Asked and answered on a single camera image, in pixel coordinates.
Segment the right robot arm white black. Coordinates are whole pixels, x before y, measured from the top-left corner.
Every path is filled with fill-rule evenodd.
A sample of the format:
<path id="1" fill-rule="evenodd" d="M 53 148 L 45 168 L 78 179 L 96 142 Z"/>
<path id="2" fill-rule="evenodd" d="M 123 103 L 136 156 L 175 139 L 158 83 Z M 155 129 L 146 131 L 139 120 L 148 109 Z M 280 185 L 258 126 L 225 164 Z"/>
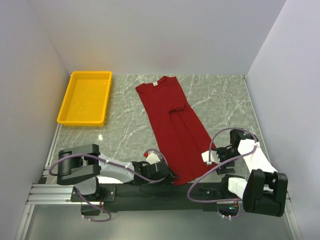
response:
<path id="1" fill-rule="evenodd" d="M 243 129 L 232 129 L 229 132 L 230 145 L 217 148 L 221 163 L 238 156 L 249 170 L 249 177 L 226 174 L 222 178 L 222 192 L 234 194 L 242 200 L 242 206 L 247 213 L 281 217 L 285 211 L 288 177 L 278 172 L 264 155 L 258 138 L 246 133 Z"/>

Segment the red t shirt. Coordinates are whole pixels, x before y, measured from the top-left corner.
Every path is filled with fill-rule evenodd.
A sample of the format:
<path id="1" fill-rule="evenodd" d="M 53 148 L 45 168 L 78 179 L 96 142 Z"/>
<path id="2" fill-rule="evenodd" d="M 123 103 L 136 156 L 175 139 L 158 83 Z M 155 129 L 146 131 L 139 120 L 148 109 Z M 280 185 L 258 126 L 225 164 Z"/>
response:
<path id="1" fill-rule="evenodd" d="M 215 147 L 202 122 L 190 106 L 176 77 L 163 76 L 142 83 L 136 91 L 148 115 L 158 148 L 177 175 L 174 185 L 184 185 L 215 167 L 202 154 Z"/>

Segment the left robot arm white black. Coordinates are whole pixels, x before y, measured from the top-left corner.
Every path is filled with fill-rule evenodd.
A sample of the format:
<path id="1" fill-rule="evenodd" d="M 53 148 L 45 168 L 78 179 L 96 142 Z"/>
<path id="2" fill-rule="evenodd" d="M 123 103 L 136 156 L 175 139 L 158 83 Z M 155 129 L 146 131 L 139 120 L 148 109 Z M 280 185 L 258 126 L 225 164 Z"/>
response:
<path id="1" fill-rule="evenodd" d="M 123 162 L 101 153 L 97 144 L 88 144 L 61 150 L 49 174 L 56 176 L 58 185 L 74 186 L 84 197 L 92 198 L 102 191 L 98 177 L 131 185 L 165 185 L 179 178 L 158 150 L 148 149 L 144 157 L 144 161 Z"/>

